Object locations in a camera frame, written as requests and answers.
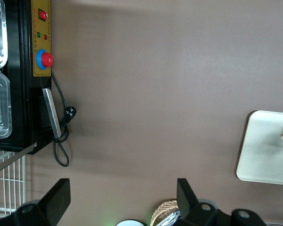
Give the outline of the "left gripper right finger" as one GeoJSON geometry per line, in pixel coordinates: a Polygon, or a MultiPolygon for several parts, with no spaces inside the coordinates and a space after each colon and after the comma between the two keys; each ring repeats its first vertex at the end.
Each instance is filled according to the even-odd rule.
{"type": "Polygon", "coordinates": [[[178,226],[223,226],[221,211],[209,202],[199,202],[185,178],[177,180],[177,205],[181,218],[178,226]]]}

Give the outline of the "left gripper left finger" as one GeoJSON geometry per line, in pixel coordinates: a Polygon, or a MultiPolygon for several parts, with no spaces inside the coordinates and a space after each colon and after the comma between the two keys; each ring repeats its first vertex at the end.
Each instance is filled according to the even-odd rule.
{"type": "Polygon", "coordinates": [[[56,226],[71,202],[70,179],[62,178],[39,200],[4,218],[6,226],[56,226]]]}

